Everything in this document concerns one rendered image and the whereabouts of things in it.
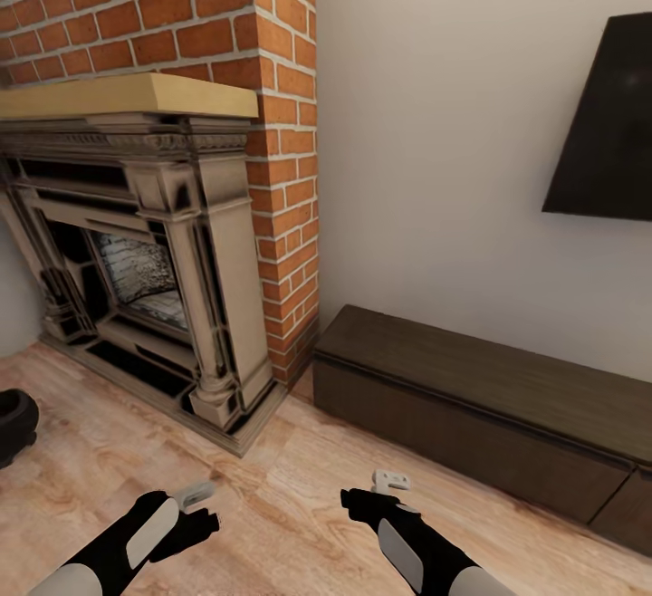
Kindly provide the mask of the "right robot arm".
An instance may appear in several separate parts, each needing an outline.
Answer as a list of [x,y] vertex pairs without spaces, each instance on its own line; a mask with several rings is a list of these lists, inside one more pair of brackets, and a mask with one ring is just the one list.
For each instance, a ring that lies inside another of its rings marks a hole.
[[379,548],[416,596],[518,596],[425,524],[418,510],[388,495],[389,488],[410,488],[406,474],[376,468],[372,483],[370,490],[340,490],[341,506],[378,534]]

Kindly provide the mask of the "cauldron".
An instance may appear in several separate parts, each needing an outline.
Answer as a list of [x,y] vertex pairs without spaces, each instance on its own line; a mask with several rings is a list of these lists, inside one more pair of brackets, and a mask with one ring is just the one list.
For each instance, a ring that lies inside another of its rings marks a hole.
[[35,443],[38,422],[39,409],[26,392],[0,391],[0,469],[12,465],[21,448]]

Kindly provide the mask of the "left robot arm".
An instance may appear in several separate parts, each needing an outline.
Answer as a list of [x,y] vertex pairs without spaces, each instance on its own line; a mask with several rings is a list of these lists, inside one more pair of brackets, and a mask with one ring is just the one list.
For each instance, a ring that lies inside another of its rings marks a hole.
[[173,496],[148,492],[113,526],[25,596],[120,596],[149,561],[162,561],[218,532],[216,514],[187,507],[216,494],[204,480]]

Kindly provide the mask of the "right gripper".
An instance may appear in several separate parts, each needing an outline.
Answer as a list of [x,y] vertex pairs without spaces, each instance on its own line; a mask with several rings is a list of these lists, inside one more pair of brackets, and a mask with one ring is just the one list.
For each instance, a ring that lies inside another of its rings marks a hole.
[[341,506],[349,509],[349,517],[354,521],[368,523],[372,530],[373,511],[380,502],[398,502],[401,501],[393,495],[381,495],[371,493],[370,490],[361,490],[352,488],[351,490],[340,490]]

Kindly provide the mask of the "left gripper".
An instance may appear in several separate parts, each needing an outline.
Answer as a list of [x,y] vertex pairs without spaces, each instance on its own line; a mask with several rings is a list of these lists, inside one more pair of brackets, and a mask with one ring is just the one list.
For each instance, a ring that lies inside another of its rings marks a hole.
[[163,552],[155,550],[150,555],[151,563],[162,561],[166,557],[182,553],[186,548],[201,543],[209,538],[212,532],[218,532],[219,523],[216,514],[209,515],[208,510],[197,510],[191,515],[181,513],[184,518],[184,528],[175,545]]

